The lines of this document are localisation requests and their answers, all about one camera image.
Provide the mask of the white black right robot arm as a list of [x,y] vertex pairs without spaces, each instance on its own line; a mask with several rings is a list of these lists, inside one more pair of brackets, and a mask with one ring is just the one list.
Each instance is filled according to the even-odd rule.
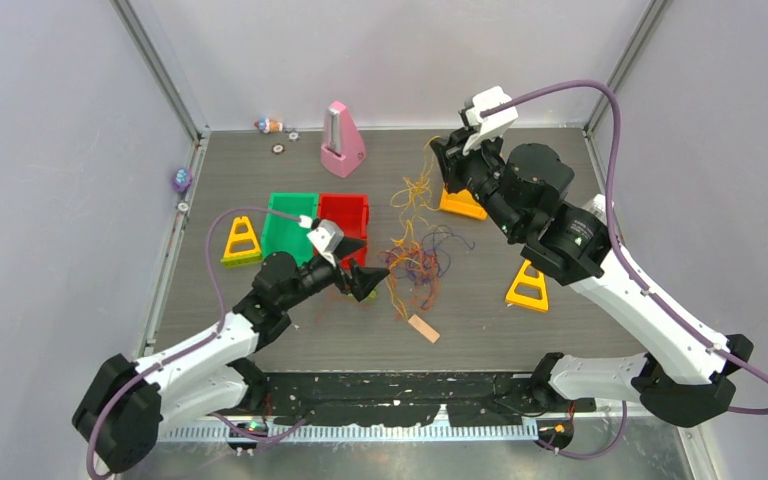
[[467,192],[537,271],[599,306],[644,348],[619,358],[548,353],[532,373],[534,403],[551,411],[582,398],[634,402],[679,427],[725,413],[739,366],[715,348],[735,348],[746,360],[752,342],[706,326],[689,333],[660,298],[645,293],[639,270],[611,245],[598,204],[566,200],[574,171],[551,147],[527,143],[503,155],[501,139],[471,151],[465,140],[454,133],[430,144],[446,191]]

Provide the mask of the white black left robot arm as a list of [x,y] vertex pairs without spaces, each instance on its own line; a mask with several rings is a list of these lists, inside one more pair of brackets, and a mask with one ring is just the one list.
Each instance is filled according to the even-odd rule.
[[273,253],[251,290],[216,324],[147,357],[105,360],[71,419],[87,442],[88,475],[107,479],[130,470],[160,437],[199,417],[234,407],[258,412],[267,398],[265,376],[249,357],[284,333],[290,310],[328,287],[362,301],[389,276],[386,267],[342,264],[363,245],[346,238],[335,261],[316,254],[303,264]]

